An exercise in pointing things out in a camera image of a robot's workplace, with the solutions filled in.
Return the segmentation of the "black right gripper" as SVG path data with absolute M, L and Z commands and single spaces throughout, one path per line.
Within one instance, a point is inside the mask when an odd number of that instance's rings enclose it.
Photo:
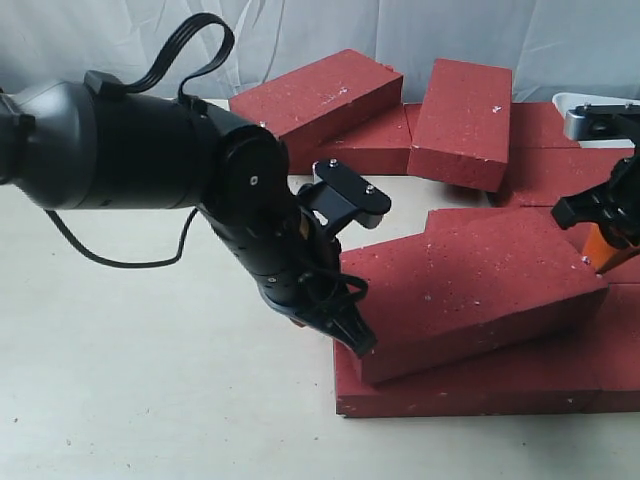
M 638 256 L 639 153 L 619 160 L 603 183 L 560 198 L 551 216 L 563 230 L 592 223 L 582 255 L 599 274 Z

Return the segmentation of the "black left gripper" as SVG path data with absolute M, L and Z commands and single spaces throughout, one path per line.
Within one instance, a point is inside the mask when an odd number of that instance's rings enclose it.
M 343 272 L 337 235 L 352 221 L 376 227 L 376 194 L 349 198 L 321 180 L 298 192 L 283 186 L 216 196 L 203 203 L 202 214 L 272 310 L 357 356 L 375 346 L 376 335 L 357 306 L 369 285 Z

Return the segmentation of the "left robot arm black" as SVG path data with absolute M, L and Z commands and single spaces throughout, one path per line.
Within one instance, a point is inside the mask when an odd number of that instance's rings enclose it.
M 51 219 L 62 210 L 180 209 L 201 214 L 264 301 L 363 355 L 376 338 L 357 304 L 367 283 L 341 269 L 338 233 L 378 225 L 390 200 L 323 159 L 298 191 L 285 145 L 207 102 L 100 96 L 53 82 L 1 98 L 1 180 Z

